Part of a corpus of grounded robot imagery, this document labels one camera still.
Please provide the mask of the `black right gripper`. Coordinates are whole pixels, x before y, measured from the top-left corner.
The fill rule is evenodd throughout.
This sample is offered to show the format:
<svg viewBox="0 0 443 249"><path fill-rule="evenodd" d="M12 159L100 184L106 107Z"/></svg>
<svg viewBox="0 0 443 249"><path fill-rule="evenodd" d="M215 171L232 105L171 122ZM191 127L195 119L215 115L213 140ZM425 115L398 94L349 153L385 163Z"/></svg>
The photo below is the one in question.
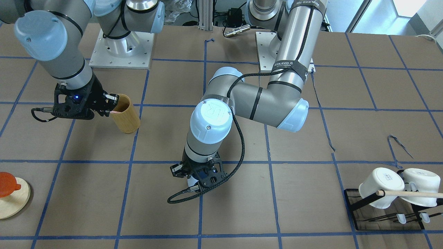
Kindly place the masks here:
<svg viewBox="0 0 443 249"><path fill-rule="evenodd" d="M53 116L57 118L91 120L93 111L100 116L109 116L119 101L119 95L108 94L103 90L97 76L82 88L68 90L58 84L54 90Z"/></svg>

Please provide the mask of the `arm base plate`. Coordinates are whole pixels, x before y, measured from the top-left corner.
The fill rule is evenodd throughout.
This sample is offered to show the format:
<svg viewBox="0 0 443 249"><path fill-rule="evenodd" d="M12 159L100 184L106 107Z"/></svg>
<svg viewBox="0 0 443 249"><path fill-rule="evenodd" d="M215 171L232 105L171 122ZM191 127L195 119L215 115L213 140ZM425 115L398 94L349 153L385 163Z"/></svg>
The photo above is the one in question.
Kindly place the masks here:
<svg viewBox="0 0 443 249"><path fill-rule="evenodd" d="M276 33L256 32L256 44L259 57L260 72L272 72L276 62L279 65L291 64L299 60L306 67L308 74L314 73L314 65L309 56L312 56L316 41L307 38L304 47L303 34L290 31L281 41L274 40Z"/></svg>
<svg viewBox="0 0 443 249"><path fill-rule="evenodd" d="M100 30L89 65L92 68L149 69L154 34L131 32L122 39L103 38Z"/></svg>

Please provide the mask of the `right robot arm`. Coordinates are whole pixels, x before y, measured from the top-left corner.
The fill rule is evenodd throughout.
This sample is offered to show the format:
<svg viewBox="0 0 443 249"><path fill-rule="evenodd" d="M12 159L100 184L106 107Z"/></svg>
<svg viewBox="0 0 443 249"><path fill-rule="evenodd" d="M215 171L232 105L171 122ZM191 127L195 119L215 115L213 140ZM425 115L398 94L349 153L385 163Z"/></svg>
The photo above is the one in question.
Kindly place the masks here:
<svg viewBox="0 0 443 249"><path fill-rule="evenodd" d="M90 19L96 16L102 37L111 44L129 42L126 53L138 46L135 32L160 33L165 6L160 0L2 0L1 21L14 25L25 51L57 80L54 105L33 108L53 119L108 117L120 96L104 91L79 50Z"/></svg>

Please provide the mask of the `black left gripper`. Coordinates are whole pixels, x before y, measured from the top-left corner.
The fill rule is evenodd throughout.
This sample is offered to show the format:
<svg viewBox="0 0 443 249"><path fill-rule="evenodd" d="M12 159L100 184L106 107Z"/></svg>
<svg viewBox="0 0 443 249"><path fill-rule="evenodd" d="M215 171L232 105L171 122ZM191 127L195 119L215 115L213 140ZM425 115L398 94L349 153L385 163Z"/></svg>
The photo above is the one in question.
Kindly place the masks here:
<svg viewBox="0 0 443 249"><path fill-rule="evenodd" d="M182 161L179 164L172 165L170 170L174 177L187 177L188 180L193 177L200 187L209 188L227 179L219 154L215 154L212 159L206 162L193 161L186 154L183 154Z"/></svg>

